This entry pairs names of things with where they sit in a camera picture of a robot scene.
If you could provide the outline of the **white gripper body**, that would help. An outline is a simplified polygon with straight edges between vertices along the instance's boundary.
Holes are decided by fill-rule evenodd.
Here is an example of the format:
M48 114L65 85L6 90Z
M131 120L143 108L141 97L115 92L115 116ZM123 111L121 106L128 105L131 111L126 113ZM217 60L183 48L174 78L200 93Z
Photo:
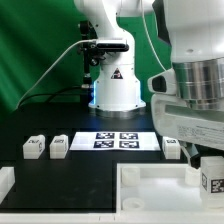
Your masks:
M159 135L224 150L224 87L204 74L169 69L148 79L151 114Z

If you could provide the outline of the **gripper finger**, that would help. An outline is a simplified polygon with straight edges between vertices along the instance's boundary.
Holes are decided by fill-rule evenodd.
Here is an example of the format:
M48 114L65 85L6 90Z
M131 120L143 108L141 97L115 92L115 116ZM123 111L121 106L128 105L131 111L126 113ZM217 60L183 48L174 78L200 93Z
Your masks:
M182 146L182 151L191 167L200 166L200 154L194 144L187 143L185 146Z

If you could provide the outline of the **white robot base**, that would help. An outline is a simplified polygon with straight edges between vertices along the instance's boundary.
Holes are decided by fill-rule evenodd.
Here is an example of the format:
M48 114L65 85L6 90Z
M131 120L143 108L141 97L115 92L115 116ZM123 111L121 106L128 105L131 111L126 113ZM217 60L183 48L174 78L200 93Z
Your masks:
M135 41L128 33L122 38L97 39L102 53L98 78L93 84L92 113L103 117L128 118L142 112L141 84L135 76Z

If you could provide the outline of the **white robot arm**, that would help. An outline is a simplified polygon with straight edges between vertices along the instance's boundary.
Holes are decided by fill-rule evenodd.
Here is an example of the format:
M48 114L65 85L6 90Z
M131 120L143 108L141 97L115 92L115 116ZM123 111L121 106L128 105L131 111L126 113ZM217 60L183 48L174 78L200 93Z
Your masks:
M159 38L171 45L172 67L148 79L151 114L161 136L184 145L198 168L204 148L224 150L224 0L74 0L103 56L89 107L102 116L144 108L134 74L135 41L117 19L153 12Z

